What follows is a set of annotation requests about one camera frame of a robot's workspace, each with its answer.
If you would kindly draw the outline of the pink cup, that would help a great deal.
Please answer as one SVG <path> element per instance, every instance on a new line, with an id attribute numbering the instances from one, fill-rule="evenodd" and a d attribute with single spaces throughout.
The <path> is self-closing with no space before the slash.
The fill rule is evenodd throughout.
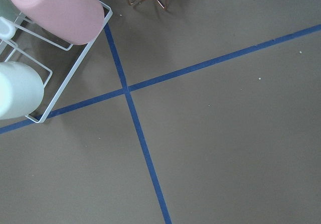
<path id="1" fill-rule="evenodd" d="M 11 0 L 37 25 L 73 45 L 95 39 L 103 28 L 99 0 Z"/>

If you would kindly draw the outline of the white cup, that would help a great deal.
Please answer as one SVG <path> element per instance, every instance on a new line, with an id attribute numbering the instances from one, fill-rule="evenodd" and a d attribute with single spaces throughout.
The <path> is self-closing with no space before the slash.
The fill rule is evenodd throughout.
<path id="1" fill-rule="evenodd" d="M 43 96 L 44 84 L 33 68 L 21 62 L 1 63 L 1 120 L 32 113 Z"/>

